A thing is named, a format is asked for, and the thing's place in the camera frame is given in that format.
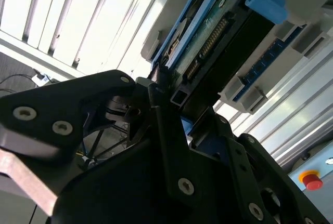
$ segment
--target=red emergency stop button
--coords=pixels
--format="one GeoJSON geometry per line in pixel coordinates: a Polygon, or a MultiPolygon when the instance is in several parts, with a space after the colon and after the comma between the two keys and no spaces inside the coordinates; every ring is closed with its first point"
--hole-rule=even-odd
{"type": "Polygon", "coordinates": [[[323,186],[323,182],[316,174],[304,176],[303,183],[308,190],[317,190],[323,186]]]}

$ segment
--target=circuit board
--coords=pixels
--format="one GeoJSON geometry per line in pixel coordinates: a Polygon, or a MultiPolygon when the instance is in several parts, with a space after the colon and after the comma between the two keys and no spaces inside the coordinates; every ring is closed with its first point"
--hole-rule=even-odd
{"type": "Polygon", "coordinates": [[[229,0],[216,0],[177,62],[172,74],[173,82],[176,82],[178,79],[181,80],[181,76],[183,76],[191,63],[199,55],[202,56],[205,49],[207,52],[207,48],[212,47],[209,43],[215,40],[214,36],[217,37],[214,32],[216,32],[217,29],[222,31],[223,26],[226,25],[226,21],[223,21],[223,16],[228,12],[232,6],[231,4],[233,4],[233,2],[230,3],[229,0]]]}

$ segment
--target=green circuit board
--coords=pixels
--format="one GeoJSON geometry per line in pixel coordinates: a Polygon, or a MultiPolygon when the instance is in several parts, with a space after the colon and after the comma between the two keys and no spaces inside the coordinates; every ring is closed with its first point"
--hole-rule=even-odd
{"type": "Polygon", "coordinates": [[[230,5],[228,0],[217,0],[214,3],[213,7],[208,12],[207,16],[202,21],[198,30],[180,56],[172,74],[173,85],[178,80],[182,80],[182,75],[199,55],[199,52],[207,43],[207,40],[209,40],[216,27],[218,27],[219,22],[221,22],[224,14],[228,12],[229,8],[230,5]]]}

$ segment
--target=screw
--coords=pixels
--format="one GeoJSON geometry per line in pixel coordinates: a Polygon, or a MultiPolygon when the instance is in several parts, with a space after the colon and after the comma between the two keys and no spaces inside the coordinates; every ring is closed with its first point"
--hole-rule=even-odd
{"type": "Polygon", "coordinates": [[[194,193],[194,186],[192,182],[186,178],[179,179],[178,187],[184,194],[192,195],[194,193]]]}
{"type": "Polygon", "coordinates": [[[249,204],[249,210],[257,220],[264,219],[264,213],[262,212],[261,208],[259,208],[258,205],[256,205],[255,203],[252,202],[249,204]]]}
{"type": "Polygon", "coordinates": [[[13,116],[18,120],[22,121],[30,121],[33,120],[37,116],[37,112],[31,108],[26,106],[20,106],[13,110],[13,116]]]}
{"type": "Polygon", "coordinates": [[[225,0],[221,0],[220,4],[219,4],[219,7],[222,7],[225,3],[225,0]]]}
{"type": "Polygon", "coordinates": [[[130,82],[130,80],[127,77],[120,77],[120,79],[122,81],[124,81],[125,83],[129,83],[130,82]]]}
{"type": "Polygon", "coordinates": [[[333,157],[330,157],[329,159],[327,159],[325,161],[325,163],[328,164],[328,165],[333,165],[333,157]]]}
{"type": "Polygon", "coordinates": [[[222,117],[222,116],[220,116],[220,120],[221,120],[221,122],[224,123],[224,124],[227,124],[227,123],[228,123],[228,121],[227,121],[224,117],[222,117]]]}
{"type": "Polygon", "coordinates": [[[255,143],[255,140],[253,137],[248,137],[248,139],[249,139],[250,143],[255,143]]]}
{"type": "Polygon", "coordinates": [[[306,224],[314,224],[314,222],[307,217],[304,220],[306,224]]]}
{"type": "Polygon", "coordinates": [[[56,121],[52,125],[52,130],[56,134],[67,136],[73,132],[73,126],[66,121],[56,121]]]}

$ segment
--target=white metal panel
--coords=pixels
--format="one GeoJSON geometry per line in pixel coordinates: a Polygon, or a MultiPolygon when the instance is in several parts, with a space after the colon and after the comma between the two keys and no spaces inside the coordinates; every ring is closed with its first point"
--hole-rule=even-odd
{"type": "Polygon", "coordinates": [[[54,57],[72,65],[98,0],[72,0],[63,24],[54,57]]]}
{"type": "Polygon", "coordinates": [[[133,0],[105,0],[99,15],[88,29],[78,53],[78,70],[92,74],[98,72],[107,59],[108,49],[121,27],[130,15],[133,0]]]}
{"type": "Polygon", "coordinates": [[[333,41],[297,65],[267,94],[254,115],[216,104],[235,135],[249,133],[280,164],[304,150],[333,126],[333,41]]]}
{"type": "Polygon", "coordinates": [[[152,0],[136,0],[132,15],[129,16],[126,25],[119,32],[119,37],[111,44],[108,52],[108,59],[102,68],[103,71],[116,69],[126,54],[130,44],[133,45],[132,40],[136,35],[140,24],[149,7],[152,0]]]}
{"type": "Polygon", "coordinates": [[[47,53],[50,48],[64,3],[65,0],[52,0],[52,4],[50,6],[43,29],[43,34],[39,43],[39,50],[43,51],[44,53],[47,53]]]}
{"type": "Polygon", "coordinates": [[[36,8],[32,16],[28,38],[28,44],[35,48],[40,43],[51,2],[52,0],[37,0],[36,2],[36,8]]]}
{"type": "Polygon", "coordinates": [[[152,4],[147,16],[144,18],[117,69],[126,72],[132,77],[137,77],[137,75],[147,76],[149,74],[151,65],[147,61],[141,61],[142,57],[140,51],[143,47],[144,40],[147,38],[153,24],[161,14],[163,6],[166,2],[167,0],[154,0],[154,3],[152,4]]]}
{"type": "Polygon", "coordinates": [[[1,30],[22,39],[31,0],[5,0],[1,30]]]}
{"type": "Polygon", "coordinates": [[[38,69],[59,81],[84,76],[83,73],[75,68],[52,58],[2,31],[0,31],[0,52],[38,69]]]}

